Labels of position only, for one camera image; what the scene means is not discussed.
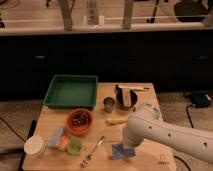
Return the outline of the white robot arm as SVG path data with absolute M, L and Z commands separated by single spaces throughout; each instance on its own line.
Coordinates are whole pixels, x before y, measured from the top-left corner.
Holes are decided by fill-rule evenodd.
M 149 139 L 213 164 L 213 132 L 169 124 L 159 117 L 154 105 L 142 103 L 127 119 L 122 142 L 135 148 Z

